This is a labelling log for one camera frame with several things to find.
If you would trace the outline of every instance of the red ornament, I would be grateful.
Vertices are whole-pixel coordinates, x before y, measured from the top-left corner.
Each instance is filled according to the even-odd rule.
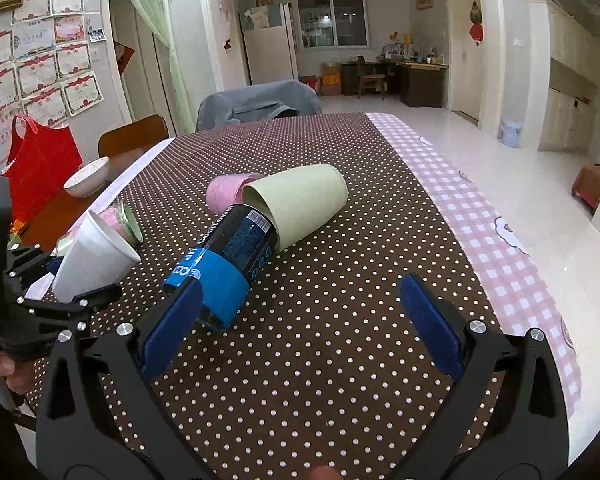
[[[480,42],[484,39],[482,25],[480,23],[474,23],[469,30],[469,35],[472,37],[472,40],[474,40],[475,43],[480,44]]]

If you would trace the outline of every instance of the doorway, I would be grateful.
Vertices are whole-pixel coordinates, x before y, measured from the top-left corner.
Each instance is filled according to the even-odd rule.
[[[485,45],[476,43],[469,34],[474,25],[474,4],[481,14],[481,0],[446,0],[450,54],[447,105],[472,124],[480,120],[485,73]]]
[[[116,57],[125,47],[133,50],[120,74],[131,120],[158,114],[164,118],[169,136],[176,136],[180,129],[167,48],[155,39],[130,0],[109,0],[109,12]]]

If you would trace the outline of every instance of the yellow-green cup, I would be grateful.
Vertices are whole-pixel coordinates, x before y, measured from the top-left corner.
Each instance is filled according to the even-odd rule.
[[[276,227],[280,252],[326,224],[347,202],[342,174],[330,164],[301,166],[250,182],[242,201]]]

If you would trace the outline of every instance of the can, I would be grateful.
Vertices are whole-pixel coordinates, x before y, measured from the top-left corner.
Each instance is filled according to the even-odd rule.
[[[187,276],[198,280],[203,295],[198,321],[225,332],[277,241],[275,227],[257,209],[231,205],[185,254],[162,286],[171,292]]]

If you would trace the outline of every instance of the metal screw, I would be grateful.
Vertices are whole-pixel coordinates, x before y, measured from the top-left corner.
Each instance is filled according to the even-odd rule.
[[[542,341],[544,339],[544,332],[539,328],[532,328],[531,337],[536,341]]]
[[[134,331],[134,326],[131,323],[121,323],[116,327],[118,335],[129,335]]]
[[[469,328],[472,332],[475,332],[477,334],[484,334],[485,332],[487,332],[487,326],[477,319],[474,319],[471,323],[469,323]]]
[[[62,330],[61,333],[58,334],[58,341],[61,343],[66,343],[71,339],[71,330]]]

